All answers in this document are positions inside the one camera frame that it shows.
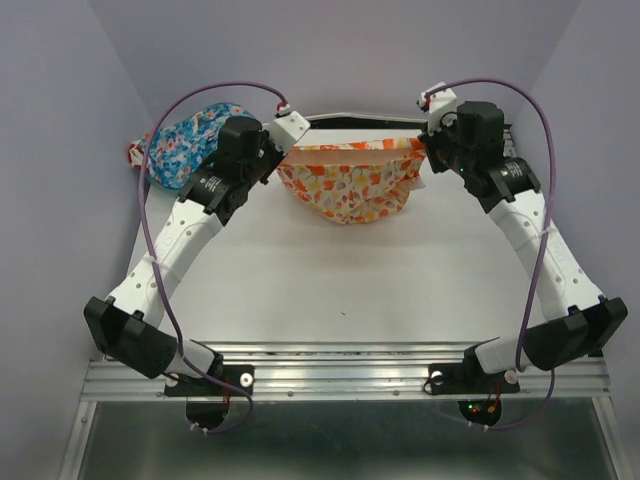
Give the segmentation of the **orange tulip print skirt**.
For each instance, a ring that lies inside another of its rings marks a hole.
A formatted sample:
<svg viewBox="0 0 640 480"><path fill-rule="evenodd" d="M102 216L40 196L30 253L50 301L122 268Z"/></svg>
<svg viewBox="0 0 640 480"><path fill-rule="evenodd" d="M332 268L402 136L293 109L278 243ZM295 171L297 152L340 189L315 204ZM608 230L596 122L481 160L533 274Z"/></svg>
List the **orange tulip print skirt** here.
<svg viewBox="0 0 640 480"><path fill-rule="evenodd" d="M285 188L343 225L401 212L421 185L426 158L416 138L297 146L277 168Z"/></svg>

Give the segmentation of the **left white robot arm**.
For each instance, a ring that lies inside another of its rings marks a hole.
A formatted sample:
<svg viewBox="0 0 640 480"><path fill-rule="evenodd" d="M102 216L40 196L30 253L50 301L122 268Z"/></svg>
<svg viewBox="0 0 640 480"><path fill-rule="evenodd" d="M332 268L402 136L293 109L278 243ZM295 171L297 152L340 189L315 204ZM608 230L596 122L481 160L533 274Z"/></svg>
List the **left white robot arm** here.
<svg viewBox="0 0 640 480"><path fill-rule="evenodd" d="M182 187L152 246L106 298L87 302L84 317L102 353L150 379L188 376L202 394L221 386L221 354L159 325L166 301L201 250L283 160L273 128L249 117L228 119L216 150Z"/></svg>

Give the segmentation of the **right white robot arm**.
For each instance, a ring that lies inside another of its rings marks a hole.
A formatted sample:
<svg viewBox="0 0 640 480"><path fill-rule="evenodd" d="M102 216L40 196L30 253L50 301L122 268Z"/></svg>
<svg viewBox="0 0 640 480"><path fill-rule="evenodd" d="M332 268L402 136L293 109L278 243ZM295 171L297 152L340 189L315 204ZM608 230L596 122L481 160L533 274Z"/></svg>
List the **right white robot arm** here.
<svg viewBox="0 0 640 480"><path fill-rule="evenodd" d="M504 113L490 102L458 102L435 94L422 104L419 139L435 173L459 175L465 190L505 235L531 281L530 299L543 323L515 337L475 345L460 366L463 384L482 390L497 373L534 366L550 371L604 347L628 315L589 279L555 224L530 165L504 153Z"/></svg>

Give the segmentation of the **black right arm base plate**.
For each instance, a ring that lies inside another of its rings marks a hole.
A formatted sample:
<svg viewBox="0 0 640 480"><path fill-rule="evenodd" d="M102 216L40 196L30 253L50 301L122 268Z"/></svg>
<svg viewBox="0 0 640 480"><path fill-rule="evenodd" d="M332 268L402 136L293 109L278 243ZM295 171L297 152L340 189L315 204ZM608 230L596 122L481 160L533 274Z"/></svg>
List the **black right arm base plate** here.
<svg viewBox="0 0 640 480"><path fill-rule="evenodd" d="M481 369L467 369L462 363L435 363L428 367L424 393L438 395L488 395L520 392L518 379L508 381L505 372L486 374Z"/></svg>

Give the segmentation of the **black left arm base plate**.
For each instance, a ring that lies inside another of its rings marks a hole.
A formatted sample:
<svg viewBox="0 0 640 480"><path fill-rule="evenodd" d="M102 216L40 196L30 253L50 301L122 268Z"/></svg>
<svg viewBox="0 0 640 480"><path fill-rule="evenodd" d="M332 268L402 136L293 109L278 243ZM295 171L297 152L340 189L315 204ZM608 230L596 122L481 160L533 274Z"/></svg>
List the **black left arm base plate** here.
<svg viewBox="0 0 640 480"><path fill-rule="evenodd" d="M166 378L164 395L166 397L237 397L253 394L255 368L251 364L226 365L223 368L221 382L225 386L214 384L204 378L194 378L183 374L173 374Z"/></svg>

